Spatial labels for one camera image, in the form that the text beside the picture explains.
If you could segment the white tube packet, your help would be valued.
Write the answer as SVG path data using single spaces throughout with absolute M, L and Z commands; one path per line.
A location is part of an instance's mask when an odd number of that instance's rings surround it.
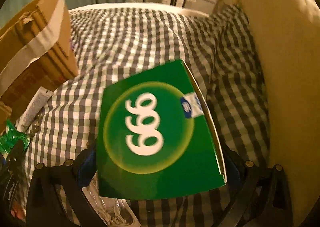
M 42 107 L 48 102 L 48 100 L 52 97 L 53 92 L 45 89 L 44 87 L 40 87 L 36 94 L 31 99 L 28 104 L 25 112 L 21 116 L 19 123 L 17 124 L 17 130 L 25 133 L 36 115 L 42 109 Z

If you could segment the green 999 medicine box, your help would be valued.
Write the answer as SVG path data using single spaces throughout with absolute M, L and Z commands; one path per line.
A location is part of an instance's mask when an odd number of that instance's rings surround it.
M 105 88 L 96 152 L 102 197 L 178 198 L 227 183 L 210 110 L 181 59 Z

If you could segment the green foil snack packet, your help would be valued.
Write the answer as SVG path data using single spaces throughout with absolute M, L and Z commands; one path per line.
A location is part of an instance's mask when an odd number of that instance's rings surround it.
M 23 150 L 26 150 L 30 143 L 30 137 L 27 134 L 18 131 L 16 127 L 7 120 L 5 133 L 1 135 L 0 139 L 1 155 L 5 159 L 18 140 L 22 140 L 24 146 Z

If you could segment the clear plastic blister tray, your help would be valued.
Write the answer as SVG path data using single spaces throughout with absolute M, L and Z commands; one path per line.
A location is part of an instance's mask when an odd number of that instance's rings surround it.
M 139 227 L 139 220 L 125 199 L 99 196 L 97 173 L 82 191 L 106 226 Z

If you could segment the torn brown cardboard box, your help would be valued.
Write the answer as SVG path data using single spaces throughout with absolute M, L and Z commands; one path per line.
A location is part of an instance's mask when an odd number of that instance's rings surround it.
M 33 0 L 1 29 L 1 131 L 40 88 L 55 91 L 78 75 L 65 0 Z

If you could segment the gingham checked bed cover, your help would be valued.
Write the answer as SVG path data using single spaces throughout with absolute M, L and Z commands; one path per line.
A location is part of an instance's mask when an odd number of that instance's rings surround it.
M 142 8 L 76 10 L 71 43 L 79 74 L 41 110 L 16 199 L 26 206 L 35 166 L 75 158 L 98 134 L 103 90 L 130 75 L 183 59 L 208 101 L 219 139 L 244 160 L 268 163 L 263 72 L 249 22 L 237 6 L 210 18 Z

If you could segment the cream pillow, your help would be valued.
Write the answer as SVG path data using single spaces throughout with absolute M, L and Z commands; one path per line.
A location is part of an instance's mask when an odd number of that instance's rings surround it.
M 246 13 L 266 84 L 270 164 L 283 166 L 301 223 L 319 197 L 319 7 L 231 0 Z

